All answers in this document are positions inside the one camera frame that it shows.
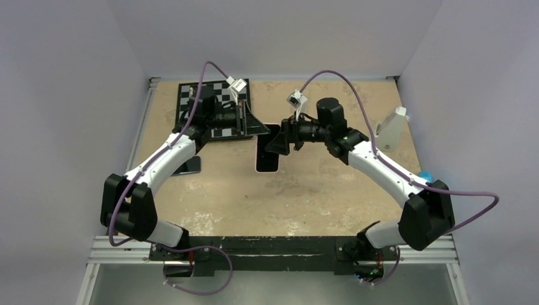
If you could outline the blue phone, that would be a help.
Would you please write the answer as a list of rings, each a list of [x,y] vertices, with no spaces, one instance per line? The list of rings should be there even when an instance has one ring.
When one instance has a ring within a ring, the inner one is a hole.
[[[172,174],[172,176],[189,175],[201,172],[201,158],[194,156],[187,160],[181,166],[179,166]]]

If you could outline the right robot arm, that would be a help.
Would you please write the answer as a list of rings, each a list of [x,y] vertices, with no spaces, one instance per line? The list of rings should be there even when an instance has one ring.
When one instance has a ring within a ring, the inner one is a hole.
[[[348,126],[344,109],[336,98],[317,102],[317,118],[300,114],[283,119],[277,136],[264,148],[283,156],[298,151],[305,142],[321,142],[328,152],[384,189],[401,207],[399,219],[374,222],[357,235],[358,253],[371,259],[388,246],[408,245],[421,251],[455,225],[448,186],[407,171],[372,148],[362,132]]]

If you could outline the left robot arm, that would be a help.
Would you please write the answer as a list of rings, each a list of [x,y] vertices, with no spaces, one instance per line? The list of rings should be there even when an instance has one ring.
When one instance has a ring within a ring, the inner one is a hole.
[[[192,89],[182,118],[161,147],[127,173],[106,178],[100,223],[111,233],[164,245],[172,259],[185,258],[189,253],[188,231],[158,218],[154,195],[176,169],[201,151],[213,130],[231,130],[248,136],[270,133],[250,113],[246,102],[223,104],[212,86]]]

